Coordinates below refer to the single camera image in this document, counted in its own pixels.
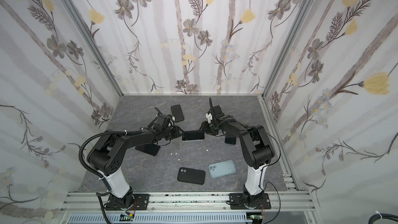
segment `wall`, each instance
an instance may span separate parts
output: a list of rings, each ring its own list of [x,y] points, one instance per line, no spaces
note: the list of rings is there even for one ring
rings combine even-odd
[[[0,4],[0,222],[52,223],[118,97],[60,0]]]
[[[266,100],[323,223],[397,214],[398,4],[315,0]]]
[[[124,93],[260,93],[302,0],[72,0]]]

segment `gray tabletop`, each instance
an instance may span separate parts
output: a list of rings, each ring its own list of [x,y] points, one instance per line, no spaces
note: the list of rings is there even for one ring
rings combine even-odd
[[[256,96],[212,96],[213,105],[220,105],[225,114],[230,114],[243,124],[265,126],[260,103]],[[206,120],[209,97],[196,95],[174,96],[123,96],[115,110],[108,129],[138,130],[147,126],[156,116],[154,107],[163,114],[171,114],[170,107],[181,105],[185,120],[176,123],[182,130],[198,130]],[[181,138],[162,146],[153,157],[135,150],[127,150],[122,164],[126,181],[134,191],[242,191],[247,178],[248,166],[243,158],[239,139],[236,145],[226,144],[225,137],[205,135],[205,140],[182,142]],[[236,173],[211,178],[208,166],[212,163],[233,160]],[[204,185],[177,181],[180,167],[201,169],[206,172]],[[264,182],[272,182],[278,190],[286,190],[279,163],[267,168]],[[87,173],[78,191],[105,191],[98,177]]]

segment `light blue smartphone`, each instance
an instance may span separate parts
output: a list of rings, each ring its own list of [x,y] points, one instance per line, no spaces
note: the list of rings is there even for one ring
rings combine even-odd
[[[222,177],[236,172],[234,161],[228,160],[209,165],[211,178]]]

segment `cable tie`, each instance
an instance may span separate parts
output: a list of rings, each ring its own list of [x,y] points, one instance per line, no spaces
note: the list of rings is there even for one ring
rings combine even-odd
[[[375,212],[376,212],[376,214],[380,215],[380,219],[383,219],[383,217],[381,216],[381,213],[379,211],[376,210]]]

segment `robotic arm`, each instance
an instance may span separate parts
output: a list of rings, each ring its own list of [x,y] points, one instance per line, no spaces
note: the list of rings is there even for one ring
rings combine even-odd
[[[271,142],[261,125],[255,127],[243,125],[233,116],[225,115],[219,105],[213,107],[211,98],[209,102],[210,110],[206,114],[208,121],[202,123],[201,130],[213,136],[222,130],[226,132],[226,135],[233,135],[240,139],[243,157],[248,164],[248,177],[243,189],[241,205],[244,208],[256,208],[263,199],[262,179],[265,167],[275,155]],[[104,206],[106,210],[126,210],[135,203],[132,188],[121,171],[127,149],[156,143],[162,138],[172,140],[182,135],[180,128],[174,125],[171,115],[162,114],[157,107],[155,109],[158,111],[157,117],[147,127],[135,132],[108,130],[88,139],[79,150],[81,164],[88,171],[99,176],[107,186],[107,191],[110,192],[109,200]],[[99,140],[87,156],[90,167],[84,161],[82,154],[85,146],[97,137],[100,137]]]

